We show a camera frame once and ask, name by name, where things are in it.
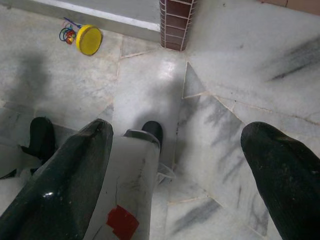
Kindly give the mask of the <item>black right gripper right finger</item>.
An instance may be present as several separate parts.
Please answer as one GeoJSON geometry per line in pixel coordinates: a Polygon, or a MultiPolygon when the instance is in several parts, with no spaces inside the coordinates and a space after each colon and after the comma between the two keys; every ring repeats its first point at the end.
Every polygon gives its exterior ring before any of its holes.
{"type": "Polygon", "coordinates": [[[320,158],[265,122],[246,125],[240,144],[282,240],[320,240],[320,158]]]}

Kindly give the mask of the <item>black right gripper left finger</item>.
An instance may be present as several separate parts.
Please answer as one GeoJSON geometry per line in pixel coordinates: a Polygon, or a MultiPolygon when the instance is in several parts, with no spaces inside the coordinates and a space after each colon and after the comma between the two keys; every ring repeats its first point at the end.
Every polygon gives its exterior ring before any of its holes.
{"type": "Polygon", "coordinates": [[[0,216],[0,240],[83,240],[112,143],[112,125],[103,119],[70,136],[0,216]]]}

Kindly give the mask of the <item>black robot left foot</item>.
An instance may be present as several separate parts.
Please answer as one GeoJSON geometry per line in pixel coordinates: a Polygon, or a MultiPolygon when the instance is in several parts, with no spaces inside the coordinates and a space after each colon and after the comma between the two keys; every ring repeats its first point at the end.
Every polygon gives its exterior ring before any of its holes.
{"type": "Polygon", "coordinates": [[[24,153],[45,164],[56,151],[56,138],[52,122],[47,117],[36,117],[30,123],[29,146],[21,146],[24,153]]]}

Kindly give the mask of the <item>black robot foot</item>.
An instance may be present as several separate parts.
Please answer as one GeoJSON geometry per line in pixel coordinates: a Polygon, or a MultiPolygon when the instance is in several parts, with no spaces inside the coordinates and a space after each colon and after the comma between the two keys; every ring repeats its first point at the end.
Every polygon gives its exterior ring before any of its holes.
{"type": "Polygon", "coordinates": [[[163,144],[163,128],[161,124],[157,121],[146,122],[142,129],[144,132],[143,139],[149,142],[159,143],[159,149],[162,150],[163,144]]]}
{"type": "Polygon", "coordinates": [[[21,146],[24,153],[45,164],[56,151],[56,138],[52,122],[47,117],[36,117],[30,123],[29,146],[21,146]]]}

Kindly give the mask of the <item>grey robot left leg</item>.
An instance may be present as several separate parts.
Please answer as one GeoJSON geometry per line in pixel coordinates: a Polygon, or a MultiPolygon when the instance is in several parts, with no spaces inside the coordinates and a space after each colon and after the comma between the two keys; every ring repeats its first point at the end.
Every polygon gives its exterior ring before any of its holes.
{"type": "Polygon", "coordinates": [[[41,160],[25,153],[21,146],[0,143],[0,180],[20,177],[21,173],[41,166],[41,160]]]}

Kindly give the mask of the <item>black robot right foot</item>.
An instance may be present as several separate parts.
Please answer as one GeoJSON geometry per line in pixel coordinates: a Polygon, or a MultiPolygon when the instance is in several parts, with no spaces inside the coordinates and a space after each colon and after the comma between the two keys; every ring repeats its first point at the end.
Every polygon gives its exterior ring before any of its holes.
{"type": "Polygon", "coordinates": [[[146,122],[142,129],[144,132],[143,139],[149,142],[159,143],[159,149],[162,150],[163,144],[163,128],[161,124],[157,121],[146,122]]]}

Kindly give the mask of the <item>yellow round disc toy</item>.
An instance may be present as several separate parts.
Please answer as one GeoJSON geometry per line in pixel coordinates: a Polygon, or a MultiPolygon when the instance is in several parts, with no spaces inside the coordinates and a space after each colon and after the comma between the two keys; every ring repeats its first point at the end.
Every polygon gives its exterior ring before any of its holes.
{"type": "Polygon", "coordinates": [[[83,25],[76,34],[76,48],[86,56],[94,55],[100,48],[103,34],[94,25],[83,25]]]}

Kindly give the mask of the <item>red brick pillar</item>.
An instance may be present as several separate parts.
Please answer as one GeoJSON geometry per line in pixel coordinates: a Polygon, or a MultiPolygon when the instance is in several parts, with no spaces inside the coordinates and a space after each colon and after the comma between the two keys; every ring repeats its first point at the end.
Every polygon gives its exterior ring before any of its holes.
{"type": "Polygon", "coordinates": [[[159,0],[160,43],[163,48],[182,52],[199,0],[159,0]]]}

